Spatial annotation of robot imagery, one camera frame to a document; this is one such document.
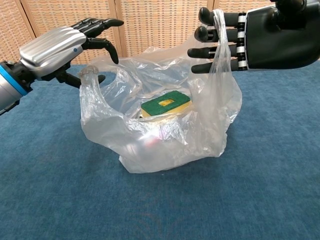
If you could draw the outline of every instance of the clear plastic bag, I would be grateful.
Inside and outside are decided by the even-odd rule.
[[[204,157],[219,157],[226,147],[229,125],[242,105],[232,76],[224,14],[214,12],[219,34],[210,74],[193,74],[191,66],[208,60],[187,56],[205,47],[191,36],[170,48],[148,48],[118,65],[98,57],[81,73],[81,126],[86,137],[112,149],[130,173],[172,169]],[[99,86],[98,73],[115,72],[115,80]],[[139,118],[141,104],[178,90],[192,104],[180,113]]]

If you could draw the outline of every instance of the carpet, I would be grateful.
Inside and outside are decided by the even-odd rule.
[[[148,174],[86,139],[78,89],[34,83],[0,117],[0,239],[320,239],[320,62],[233,75],[225,153]]]

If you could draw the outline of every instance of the woven wall panel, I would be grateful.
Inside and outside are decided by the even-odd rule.
[[[19,47],[32,37],[13,0],[0,1],[0,58],[1,61],[19,60]]]
[[[272,5],[269,0],[219,0],[218,8],[226,13],[241,13],[269,5]]]
[[[41,34],[57,27],[71,26],[85,18],[110,18],[107,0],[26,0]],[[115,44],[112,28],[104,31],[99,38],[107,38]],[[81,53],[73,64],[88,64],[99,55],[107,55],[107,51],[86,50]]]
[[[207,0],[121,0],[128,56],[181,44],[200,25],[199,9],[206,6]]]

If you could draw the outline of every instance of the robotic hand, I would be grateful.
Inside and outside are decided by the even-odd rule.
[[[294,69],[320,57],[320,1],[271,0],[275,6],[247,13],[225,13],[232,71]],[[201,8],[199,20],[213,26],[214,14]],[[194,33],[203,43],[218,41],[217,31],[200,26]],[[192,48],[192,58],[213,59],[217,47]],[[209,73],[212,63],[192,66],[195,74]]]
[[[72,26],[53,29],[19,49],[18,62],[0,62],[0,115],[19,104],[27,95],[35,81],[50,81],[56,78],[79,88],[79,78],[66,72],[70,62],[83,50],[106,49],[115,64],[119,63],[116,48],[110,41],[96,38],[110,27],[118,27],[124,22],[118,19],[86,18]],[[101,83],[105,76],[99,76]]]

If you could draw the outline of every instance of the sponge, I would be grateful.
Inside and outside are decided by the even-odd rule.
[[[191,104],[190,97],[179,92],[171,91],[141,105],[144,118],[161,114],[182,112]]]

